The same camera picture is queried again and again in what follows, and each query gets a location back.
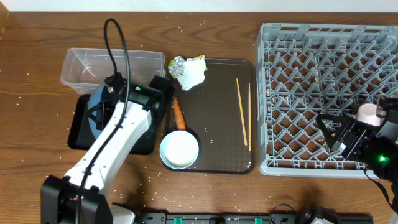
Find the pale cup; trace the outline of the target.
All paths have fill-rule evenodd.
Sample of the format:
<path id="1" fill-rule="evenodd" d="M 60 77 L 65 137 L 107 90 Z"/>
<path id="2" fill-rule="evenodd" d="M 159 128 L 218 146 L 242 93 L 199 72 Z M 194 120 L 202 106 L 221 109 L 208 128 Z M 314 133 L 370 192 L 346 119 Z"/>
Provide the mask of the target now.
<path id="1" fill-rule="evenodd" d="M 356 113 L 356 119 L 371 126 L 380 126 L 381 119 L 376 116 L 377 105 L 373 103 L 362 104 Z"/>

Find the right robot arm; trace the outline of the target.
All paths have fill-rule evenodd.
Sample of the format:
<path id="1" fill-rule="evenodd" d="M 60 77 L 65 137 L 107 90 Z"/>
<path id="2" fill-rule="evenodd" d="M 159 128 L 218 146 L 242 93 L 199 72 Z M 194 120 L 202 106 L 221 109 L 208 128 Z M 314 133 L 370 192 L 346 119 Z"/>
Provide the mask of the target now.
<path id="1" fill-rule="evenodd" d="M 355 117 L 319 114 L 316 122 L 330 150 L 366 164 L 392 184 L 392 200 L 380 183 L 376 185 L 397 213 L 397 97 L 380 96 L 376 104 L 362 104 Z"/>

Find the blue plate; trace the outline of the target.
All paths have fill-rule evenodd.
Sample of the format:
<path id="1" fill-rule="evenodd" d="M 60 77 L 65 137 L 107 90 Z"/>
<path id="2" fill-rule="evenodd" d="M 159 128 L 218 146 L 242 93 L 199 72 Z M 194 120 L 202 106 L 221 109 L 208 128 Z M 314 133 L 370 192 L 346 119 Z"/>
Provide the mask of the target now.
<path id="1" fill-rule="evenodd" d="M 88 121 L 91 132 L 97 139 L 111 119 L 115 108 L 114 94 L 105 85 L 98 86 L 88 102 Z"/>

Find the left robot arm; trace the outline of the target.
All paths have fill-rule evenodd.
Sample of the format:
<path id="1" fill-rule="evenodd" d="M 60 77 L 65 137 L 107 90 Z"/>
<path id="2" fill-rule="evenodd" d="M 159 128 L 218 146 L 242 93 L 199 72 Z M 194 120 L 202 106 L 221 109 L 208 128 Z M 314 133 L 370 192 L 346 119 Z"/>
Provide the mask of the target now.
<path id="1" fill-rule="evenodd" d="M 63 178 L 50 175 L 42 184 L 41 223 L 134 223 L 131 209 L 107 197 L 134 145 L 159 128 L 174 91 L 160 76 L 148 86 L 122 81 L 114 111 L 86 154 Z"/>

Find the light blue rice bowl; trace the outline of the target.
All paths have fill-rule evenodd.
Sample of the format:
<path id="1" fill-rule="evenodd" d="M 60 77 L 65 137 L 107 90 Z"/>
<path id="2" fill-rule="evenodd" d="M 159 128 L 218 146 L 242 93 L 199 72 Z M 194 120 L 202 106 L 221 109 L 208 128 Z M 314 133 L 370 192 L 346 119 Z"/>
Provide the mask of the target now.
<path id="1" fill-rule="evenodd" d="M 172 131 L 161 141 L 159 148 L 162 162 L 171 169 L 186 169 L 199 154 L 199 143 L 188 131 Z"/>

